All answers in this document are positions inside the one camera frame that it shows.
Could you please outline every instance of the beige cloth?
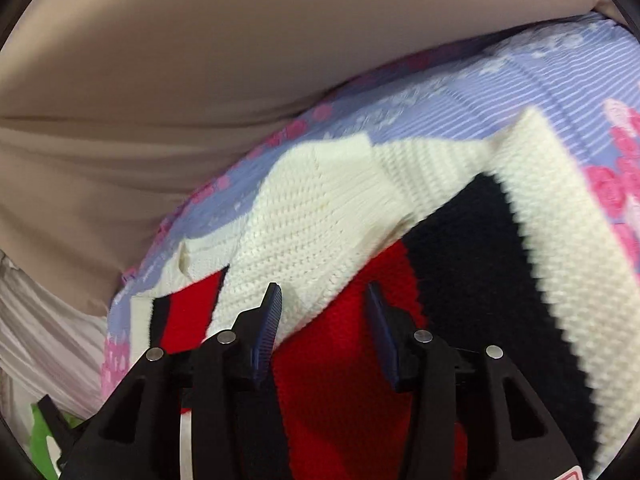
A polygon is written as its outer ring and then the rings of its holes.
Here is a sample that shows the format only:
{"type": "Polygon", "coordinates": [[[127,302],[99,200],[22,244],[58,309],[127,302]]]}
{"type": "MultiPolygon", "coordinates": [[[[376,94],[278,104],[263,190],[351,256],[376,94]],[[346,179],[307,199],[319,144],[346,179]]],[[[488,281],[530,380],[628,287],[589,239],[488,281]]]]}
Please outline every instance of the beige cloth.
{"type": "Polygon", "coordinates": [[[322,92],[608,0],[34,0],[0,51],[0,248],[103,314],[161,218],[322,92]]]}

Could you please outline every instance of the pink floral print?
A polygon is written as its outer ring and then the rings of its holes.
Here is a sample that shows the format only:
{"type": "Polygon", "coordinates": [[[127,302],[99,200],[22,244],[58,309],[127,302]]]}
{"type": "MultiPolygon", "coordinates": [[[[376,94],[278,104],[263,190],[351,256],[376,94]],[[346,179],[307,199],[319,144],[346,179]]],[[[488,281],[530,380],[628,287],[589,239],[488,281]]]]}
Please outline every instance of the pink floral print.
{"type": "Polygon", "coordinates": [[[204,186],[200,186],[192,195],[189,200],[192,204],[198,204],[207,197],[213,195],[217,191],[222,191],[230,186],[231,182],[228,175],[224,174],[214,180],[213,182],[207,182],[204,186]]]}
{"type": "Polygon", "coordinates": [[[285,127],[284,138],[286,140],[297,139],[298,137],[306,133],[306,128],[306,121],[303,121],[302,119],[296,119],[285,127]]]}
{"type": "Polygon", "coordinates": [[[622,101],[616,99],[605,99],[602,104],[605,117],[614,126],[622,126],[623,128],[630,128],[629,122],[629,107],[622,101]]]}
{"type": "Polygon", "coordinates": [[[617,218],[625,206],[625,189],[617,174],[605,166],[589,166],[586,168],[591,190],[598,198],[607,215],[617,218]]]}
{"type": "Polygon", "coordinates": [[[629,124],[637,135],[640,135],[640,114],[633,108],[628,108],[629,124]]]}
{"type": "Polygon", "coordinates": [[[613,138],[613,144],[620,150],[622,155],[627,158],[640,158],[640,146],[631,136],[628,128],[614,126],[609,130],[609,133],[613,138]]]}
{"type": "Polygon", "coordinates": [[[331,118],[332,113],[334,112],[334,107],[328,103],[319,104],[313,112],[311,112],[311,116],[314,120],[321,123],[322,121],[326,121],[331,118]]]}
{"type": "Polygon", "coordinates": [[[638,242],[633,229],[627,224],[613,224],[613,230],[618,236],[620,243],[625,248],[626,255],[635,266],[638,263],[638,258],[640,256],[640,242],[638,242]]]}
{"type": "Polygon", "coordinates": [[[104,362],[100,369],[101,394],[106,400],[129,371],[129,342],[108,335],[104,340],[104,362]]]}
{"type": "Polygon", "coordinates": [[[620,181],[622,182],[623,189],[640,200],[640,168],[636,166],[635,162],[620,156],[616,160],[618,169],[622,172],[620,181]]]}

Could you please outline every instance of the silver rivet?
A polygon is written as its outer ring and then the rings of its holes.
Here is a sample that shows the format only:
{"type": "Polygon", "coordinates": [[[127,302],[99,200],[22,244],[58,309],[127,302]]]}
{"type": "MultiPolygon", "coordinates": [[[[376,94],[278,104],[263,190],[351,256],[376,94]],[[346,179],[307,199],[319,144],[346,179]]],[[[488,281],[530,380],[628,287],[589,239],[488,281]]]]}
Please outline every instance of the silver rivet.
{"type": "Polygon", "coordinates": [[[430,343],[433,341],[433,335],[428,330],[416,330],[414,332],[414,339],[418,343],[430,343]]]}
{"type": "Polygon", "coordinates": [[[233,330],[223,330],[218,334],[217,339],[221,345],[228,345],[236,340],[236,333],[233,330]]]}
{"type": "Polygon", "coordinates": [[[489,345],[485,352],[491,359],[500,359],[504,355],[502,348],[496,345],[489,345]]]}
{"type": "Polygon", "coordinates": [[[147,361],[158,361],[164,355],[161,348],[153,347],[146,351],[145,357],[147,361]]]}

